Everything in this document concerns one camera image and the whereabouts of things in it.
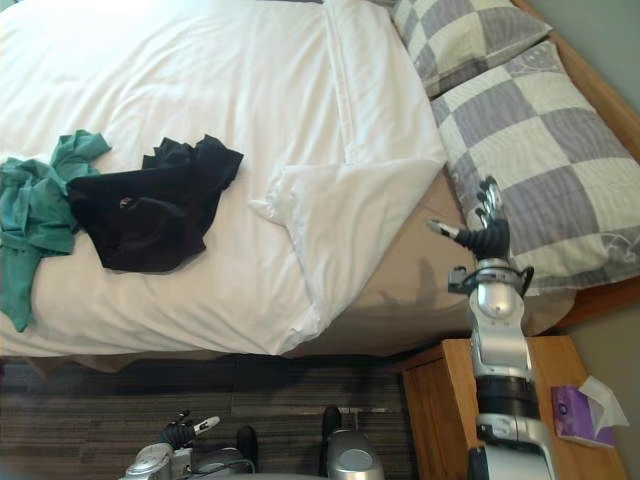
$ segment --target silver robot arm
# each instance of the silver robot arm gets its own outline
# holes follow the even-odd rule
[[[551,436],[540,420],[535,371],[522,333],[524,296],[533,268],[509,264],[509,224],[496,181],[480,182],[476,210],[483,229],[428,225],[471,250],[477,269],[457,267],[449,291],[469,296],[471,358],[476,378],[478,437],[487,446],[469,452],[469,479],[556,480]]]
[[[162,431],[160,442],[144,447],[120,480],[180,480],[191,475],[192,449],[187,446],[199,435],[211,430],[220,417],[210,417],[198,424],[185,420],[189,412],[170,422]]]

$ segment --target wall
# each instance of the wall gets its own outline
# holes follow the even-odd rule
[[[640,479],[640,303],[569,331],[587,372],[616,394],[630,427],[616,442],[630,479]]]
[[[528,0],[640,112],[640,1]]]

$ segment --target gray carpet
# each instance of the gray carpet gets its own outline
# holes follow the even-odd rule
[[[67,365],[42,380],[7,363],[0,390],[0,464],[43,479],[113,480],[180,410],[222,423],[197,444],[258,433],[264,472],[315,474],[320,419],[337,405],[365,432],[387,478],[418,478],[401,379],[367,358],[138,362],[118,374]]]

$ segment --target white bed sheet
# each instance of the white bed sheet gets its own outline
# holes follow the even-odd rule
[[[0,161],[47,161],[79,128],[112,145],[103,173],[165,136],[245,154],[206,252],[114,272],[79,233],[38,269],[36,323],[0,314],[0,355],[290,350],[353,301],[446,158],[388,13],[363,0],[25,0],[0,29]]]

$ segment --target checkered pillow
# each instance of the checkered pillow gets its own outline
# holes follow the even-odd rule
[[[551,30],[509,0],[398,0],[392,15],[430,98],[502,65]]]
[[[470,227],[498,181],[511,253],[540,291],[640,275],[640,166],[543,42],[445,93],[433,111]]]

